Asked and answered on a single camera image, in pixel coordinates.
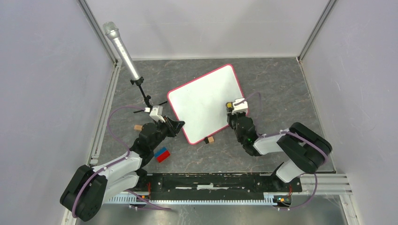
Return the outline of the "pink framed whiteboard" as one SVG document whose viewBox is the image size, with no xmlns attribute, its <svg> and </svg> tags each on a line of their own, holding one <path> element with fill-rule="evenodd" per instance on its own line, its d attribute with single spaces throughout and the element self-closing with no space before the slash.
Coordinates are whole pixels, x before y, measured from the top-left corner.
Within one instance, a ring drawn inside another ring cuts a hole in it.
<svg viewBox="0 0 398 225">
<path fill-rule="evenodd" d="M 167 93 L 187 142 L 195 145 L 228 126 L 226 104 L 244 98 L 235 70 L 226 64 Z"/>
</svg>

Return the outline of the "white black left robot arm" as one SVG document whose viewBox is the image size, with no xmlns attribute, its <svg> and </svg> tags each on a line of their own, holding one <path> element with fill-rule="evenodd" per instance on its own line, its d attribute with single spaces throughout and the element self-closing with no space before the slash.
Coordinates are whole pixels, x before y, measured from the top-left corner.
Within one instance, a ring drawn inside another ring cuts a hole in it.
<svg viewBox="0 0 398 225">
<path fill-rule="evenodd" d="M 60 204 L 86 222 L 115 195 L 131 188 L 144 190 L 147 172 L 143 167 L 152 160 L 161 142 L 167 137 L 176 137 L 184 125 L 184 121 L 174 121 L 167 116 L 163 122 L 144 124 L 124 155 L 100 166 L 80 166 L 62 193 Z"/>
</svg>

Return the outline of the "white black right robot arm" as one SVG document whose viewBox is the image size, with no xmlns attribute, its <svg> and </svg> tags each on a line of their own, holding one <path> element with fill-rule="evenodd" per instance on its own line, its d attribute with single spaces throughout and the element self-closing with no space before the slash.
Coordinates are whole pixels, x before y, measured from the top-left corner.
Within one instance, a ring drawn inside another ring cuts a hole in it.
<svg viewBox="0 0 398 225">
<path fill-rule="evenodd" d="M 250 156 L 276 152 L 287 155 L 288 160 L 276 168 L 271 178 L 271 186 L 276 191 L 284 191 L 300 175 L 316 173 L 332 152 L 328 141 L 299 122 L 271 135 L 258 135 L 254 121 L 244 112 L 228 113 L 227 122 Z"/>
</svg>

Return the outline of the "red blue block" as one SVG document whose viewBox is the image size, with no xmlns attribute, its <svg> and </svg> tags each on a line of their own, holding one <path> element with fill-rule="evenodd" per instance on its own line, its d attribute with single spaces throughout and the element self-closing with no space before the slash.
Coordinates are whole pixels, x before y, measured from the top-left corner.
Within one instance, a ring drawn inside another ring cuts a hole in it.
<svg viewBox="0 0 398 225">
<path fill-rule="evenodd" d="M 167 159 L 170 156 L 170 152 L 167 148 L 163 147 L 156 153 L 154 153 L 154 157 L 156 158 L 158 163 L 163 162 L 165 159 Z"/>
</svg>

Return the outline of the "small wooden block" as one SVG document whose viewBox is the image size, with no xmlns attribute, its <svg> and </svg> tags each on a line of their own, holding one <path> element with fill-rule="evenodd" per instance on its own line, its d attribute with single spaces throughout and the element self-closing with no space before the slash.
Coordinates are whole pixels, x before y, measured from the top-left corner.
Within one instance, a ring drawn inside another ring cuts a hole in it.
<svg viewBox="0 0 398 225">
<path fill-rule="evenodd" d="M 136 131 L 141 131 L 142 130 L 142 125 L 135 125 L 134 126 L 134 130 L 136 130 Z"/>
</svg>

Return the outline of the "black microphone stand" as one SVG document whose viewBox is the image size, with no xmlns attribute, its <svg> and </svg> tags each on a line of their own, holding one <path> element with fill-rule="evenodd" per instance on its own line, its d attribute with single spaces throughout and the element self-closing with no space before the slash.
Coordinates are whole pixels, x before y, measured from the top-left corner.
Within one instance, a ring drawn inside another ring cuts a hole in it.
<svg viewBox="0 0 398 225">
<path fill-rule="evenodd" d="M 135 81 L 130 79 L 131 85 L 136 85 L 137 87 L 139 87 L 141 95 L 143 96 L 143 99 L 144 99 L 144 103 L 146 105 L 146 107 L 143 110 L 138 110 L 138 111 L 135 111 L 134 113 L 140 113 L 140 112 L 150 113 L 152 108 L 153 108 L 153 105 L 150 103 L 150 100 L 151 100 L 152 97 L 150 95 L 146 95 L 144 93 L 143 88 L 141 87 L 143 82 L 144 82 L 144 78 L 143 77 L 140 77 L 138 80 L 135 80 Z"/>
</svg>

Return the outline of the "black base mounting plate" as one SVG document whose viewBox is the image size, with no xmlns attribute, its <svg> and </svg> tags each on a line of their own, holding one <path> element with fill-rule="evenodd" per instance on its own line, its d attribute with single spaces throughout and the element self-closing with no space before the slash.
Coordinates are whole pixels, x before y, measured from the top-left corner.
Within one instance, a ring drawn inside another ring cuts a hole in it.
<svg viewBox="0 0 398 225">
<path fill-rule="evenodd" d="M 134 192 L 150 200 L 261 200 L 264 193 L 301 192 L 300 179 L 289 183 L 270 173 L 152 173 L 139 179 Z"/>
</svg>

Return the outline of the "silver microphone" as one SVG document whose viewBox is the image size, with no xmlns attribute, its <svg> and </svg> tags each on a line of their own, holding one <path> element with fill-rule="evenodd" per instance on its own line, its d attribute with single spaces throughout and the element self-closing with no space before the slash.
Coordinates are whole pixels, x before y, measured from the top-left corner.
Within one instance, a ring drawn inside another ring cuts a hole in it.
<svg viewBox="0 0 398 225">
<path fill-rule="evenodd" d="M 129 70 L 133 82 L 136 83 L 137 86 L 141 85 L 143 83 L 143 77 L 140 76 L 138 71 L 136 70 L 134 62 L 124 42 L 122 41 L 121 34 L 115 23 L 112 21 L 104 23 L 103 31 L 106 37 L 112 42 L 121 60 Z"/>
</svg>

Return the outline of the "aluminium corner rail left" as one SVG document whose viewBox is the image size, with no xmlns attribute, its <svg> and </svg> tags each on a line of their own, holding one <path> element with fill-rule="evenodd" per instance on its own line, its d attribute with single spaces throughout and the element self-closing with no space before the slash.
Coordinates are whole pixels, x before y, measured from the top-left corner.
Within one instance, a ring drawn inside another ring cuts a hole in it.
<svg viewBox="0 0 398 225">
<path fill-rule="evenodd" d="M 90 9 L 90 6 L 88 5 L 88 2 L 86 0 L 77 0 L 79 6 L 81 7 L 83 14 L 85 15 L 86 19 L 88 20 L 91 28 L 93 29 L 95 35 L 99 39 L 102 47 L 104 48 L 107 56 L 111 60 L 111 62 L 116 65 L 118 63 L 118 59 L 113 53 L 110 44 L 106 40 L 106 36 L 102 32 L 102 27 L 99 25 L 97 22 L 92 10 Z"/>
</svg>

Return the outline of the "aluminium corner rail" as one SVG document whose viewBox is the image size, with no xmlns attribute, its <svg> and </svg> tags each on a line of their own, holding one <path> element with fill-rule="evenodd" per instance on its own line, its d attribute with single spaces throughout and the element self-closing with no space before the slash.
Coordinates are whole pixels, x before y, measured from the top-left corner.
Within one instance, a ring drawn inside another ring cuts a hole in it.
<svg viewBox="0 0 398 225">
<path fill-rule="evenodd" d="M 311 45 L 317 38 L 319 32 L 321 31 L 323 25 L 325 24 L 328 16 L 330 15 L 330 13 L 333 10 L 336 3 L 337 3 L 337 0 L 328 0 L 325 8 L 323 9 L 320 17 L 318 18 L 314 28 L 312 29 L 307 41 L 305 42 L 301 52 L 299 53 L 299 55 L 297 57 L 299 64 L 302 63 L 303 59 L 307 55 L 309 49 L 311 48 Z"/>
<path fill-rule="evenodd" d="M 111 62 L 116 65 L 118 63 L 118 59 L 113 53 L 110 44 L 106 40 L 106 36 L 102 32 L 102 27 L 99 25 L 97 22 L 92 10 L 90 9 L 90 6 L 88 5 L 88 2 L 86 0 L 77 0 L 79 6 L 81 7 L 83 14 L 85 15 L 86 19 L 88 20 L 91 28 L 93 29 L 95 35 L 99 39 L 102 47 L 104 48 L 107 56 L 111 60 Z"/>
</svg>

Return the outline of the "aluminium corner rail right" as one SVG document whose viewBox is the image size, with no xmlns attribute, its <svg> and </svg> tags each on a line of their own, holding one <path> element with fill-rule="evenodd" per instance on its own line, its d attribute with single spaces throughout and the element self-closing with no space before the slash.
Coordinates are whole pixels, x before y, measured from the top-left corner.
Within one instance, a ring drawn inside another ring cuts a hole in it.
<svg viewBox="0 0 398 225">
<path fill-rule="evenodd" d="M 337 0 L 328 0 L 325 8 L 323 9 L 320 17 L 318 18 L 314 28 L 312 29 L 307 41 L 305 42 L 301 52 L 299 53 L 299 55 L 297 57 L 299 64 L 302 63 L 303 59 L 307 55 L 309 49 L 311 48 L 311 45 L 317 38 L 319 32 L 321 31 L 323 25 L 325 24 L 328 16 L 330 15 L 330 13 L 333 10 L 336 3 L 337 3 Z"/>
</svg>

